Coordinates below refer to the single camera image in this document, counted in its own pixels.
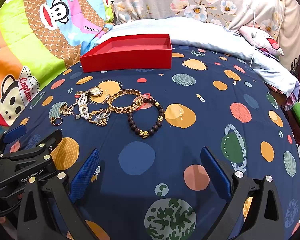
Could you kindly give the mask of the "navy planet pattern bedsheet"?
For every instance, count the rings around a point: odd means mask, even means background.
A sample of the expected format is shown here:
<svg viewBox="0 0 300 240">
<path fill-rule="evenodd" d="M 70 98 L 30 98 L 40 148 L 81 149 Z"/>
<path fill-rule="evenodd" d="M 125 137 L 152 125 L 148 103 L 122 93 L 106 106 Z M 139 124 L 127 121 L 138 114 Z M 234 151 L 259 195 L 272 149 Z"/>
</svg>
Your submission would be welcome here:
<svg viewBox="0 0 300 240">
<path fill-rule="evenodd" d="M 27 132 L 6 151 L 32 148 L 60 129 L 52 153 L 58 168 L 100 152 L 97 174 L 76 202 L 99 239 L 202 239 L 225 206 L 200 159 L 208 147 L 247 177 L 273 178 L 289 239 L 300 218 L 300 159 L 280 104 L 236 57 L 188 46 L 174 46 L 172 55 L 168 70 L 71 67 L 19 115 L 15 124 Z M 132 88 L 157 100 L 165 110 L 159 129 L 143 139 L 126 114 L 109 115 L 104 127 L 60 115 L 77 91 L 95 86 L 107 94 Z"/>
</svg>

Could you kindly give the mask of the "pink cartoon pillow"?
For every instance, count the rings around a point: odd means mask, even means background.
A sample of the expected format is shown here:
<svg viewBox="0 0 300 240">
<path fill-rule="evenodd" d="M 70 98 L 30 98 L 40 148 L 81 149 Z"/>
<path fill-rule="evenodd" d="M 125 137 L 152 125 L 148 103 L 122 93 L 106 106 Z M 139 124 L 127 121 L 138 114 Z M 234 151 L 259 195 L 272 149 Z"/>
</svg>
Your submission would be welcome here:
<svg viewBox="0 0 300 240">
<path fill-rule="evenodd" d="M 284 56 L 279 44 L 265 31 L 253 27 L 242 26 L 239 33 L 257 49 L 275 57 Z"/>
</svg>

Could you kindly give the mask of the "gold wristwatch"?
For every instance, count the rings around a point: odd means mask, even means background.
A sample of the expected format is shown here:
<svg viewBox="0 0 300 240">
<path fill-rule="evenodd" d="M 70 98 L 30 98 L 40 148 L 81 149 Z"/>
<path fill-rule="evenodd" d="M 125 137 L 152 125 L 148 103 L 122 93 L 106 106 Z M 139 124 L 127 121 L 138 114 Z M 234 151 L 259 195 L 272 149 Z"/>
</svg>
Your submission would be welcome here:
<svg viewBox="0 0 300 240">
<path fill-rule="evenodd" d="M 85 93 L 87 97 L 87 103 L 105 103 L 110 97 L 110 94 L 104 92 L 100 87 L 95 86 L 85 92 L 77 91 L 75 98 L 79 99 L 83 93 Z"/>
</svg>

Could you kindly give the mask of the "grey floral blanket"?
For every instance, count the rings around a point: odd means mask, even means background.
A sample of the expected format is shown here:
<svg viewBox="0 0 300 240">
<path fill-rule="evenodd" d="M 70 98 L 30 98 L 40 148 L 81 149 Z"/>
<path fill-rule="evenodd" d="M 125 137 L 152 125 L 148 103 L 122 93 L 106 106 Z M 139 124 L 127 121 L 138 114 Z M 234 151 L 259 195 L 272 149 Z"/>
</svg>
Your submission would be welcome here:
<svg viewBox="0 0 300 240">
<path fill-rule="evenodd" d="M 114 0 L 116 23 L 183 16 L 237 31 L 246 25 L 277 37 L 285 0 Z"/>
</svg>

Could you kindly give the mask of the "colourful monkey cartoon quilt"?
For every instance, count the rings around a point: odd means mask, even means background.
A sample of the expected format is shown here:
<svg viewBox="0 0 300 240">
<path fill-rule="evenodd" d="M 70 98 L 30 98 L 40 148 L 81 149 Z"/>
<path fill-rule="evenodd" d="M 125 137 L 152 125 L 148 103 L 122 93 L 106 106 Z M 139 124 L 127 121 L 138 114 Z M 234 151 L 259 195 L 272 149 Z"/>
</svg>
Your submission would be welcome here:
<svg viewBox="0 0 300 240">
<path fill-rule="evenodd" d="M 0 5 L 0 132 L 113 26 L 114 0 L 4 0 Z"/>
</svg>

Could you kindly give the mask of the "beige curtain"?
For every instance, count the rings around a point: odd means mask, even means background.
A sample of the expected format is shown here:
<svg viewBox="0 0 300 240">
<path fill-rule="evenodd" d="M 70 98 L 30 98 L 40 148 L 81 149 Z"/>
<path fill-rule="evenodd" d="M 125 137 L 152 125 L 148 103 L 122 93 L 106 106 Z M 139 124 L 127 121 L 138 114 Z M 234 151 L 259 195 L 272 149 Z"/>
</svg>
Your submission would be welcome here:
<svg viewBox="0 0 300 240">
<path fill-rule="evenodd" d="M 278 41 L 284 52 L 280 62 L 290 70 L 291 63 L 300 55 L 300 5 L 296 0 L 285 0 L 285 13 Z"/>
</svg>

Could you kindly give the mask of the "red jewelry tray box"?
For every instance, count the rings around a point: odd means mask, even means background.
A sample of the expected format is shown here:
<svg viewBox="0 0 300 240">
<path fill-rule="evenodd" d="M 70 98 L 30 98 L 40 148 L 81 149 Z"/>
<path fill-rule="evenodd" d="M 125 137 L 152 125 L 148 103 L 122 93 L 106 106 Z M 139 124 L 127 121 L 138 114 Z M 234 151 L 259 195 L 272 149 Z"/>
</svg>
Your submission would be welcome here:
<svg viewBox="0 0 300 240">
<path fill-rule="evenodd" d="M 125 69 L 170 69 L 172 44 L 168 34 L 112 37 L 80 57 L 83 72 Z"/>
</svg>

